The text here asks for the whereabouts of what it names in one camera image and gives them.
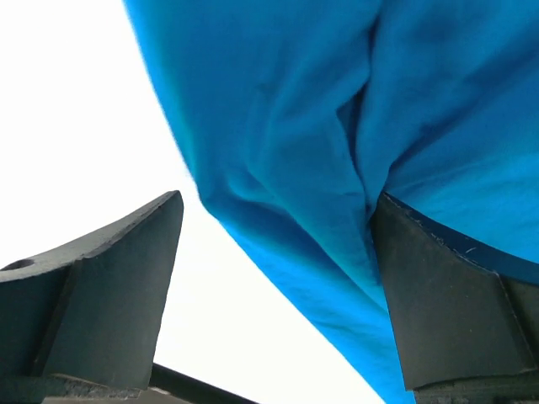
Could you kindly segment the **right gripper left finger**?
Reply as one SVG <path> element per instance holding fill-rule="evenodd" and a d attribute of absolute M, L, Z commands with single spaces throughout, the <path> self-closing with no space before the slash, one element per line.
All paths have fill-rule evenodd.
<path fill-rule="evenodd" d="M 148 387 L 183 213 L 167 192 L 2 269 L 2 402 L 124 401 Z"/>

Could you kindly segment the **black table edge strip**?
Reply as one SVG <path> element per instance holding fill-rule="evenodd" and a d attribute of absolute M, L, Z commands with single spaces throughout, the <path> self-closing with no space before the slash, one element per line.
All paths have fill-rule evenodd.
<path fill-rule="evenodd" d="M 179 373 L 160 364 L 152 365 L 149 386 L 196 404 L 257 404 L 256 401 Z"/>

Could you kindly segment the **blue t shirt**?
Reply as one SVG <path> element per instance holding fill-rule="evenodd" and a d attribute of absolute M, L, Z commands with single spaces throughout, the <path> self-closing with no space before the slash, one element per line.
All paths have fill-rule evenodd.
<path fill-rule="evenodd" d="M 410 403 L 382 192 L 538 259 L 535 1 L 128 1 L 201 203 L 387 403 Z"/>

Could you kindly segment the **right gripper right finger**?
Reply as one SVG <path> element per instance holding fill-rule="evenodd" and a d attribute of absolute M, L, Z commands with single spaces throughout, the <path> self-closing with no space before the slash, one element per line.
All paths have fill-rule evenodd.
<path fill-rule="evenodd" d="M 538 400 L 538 266 L 383 194 L 371 218 L 405 388 L 418 403 Z"/>

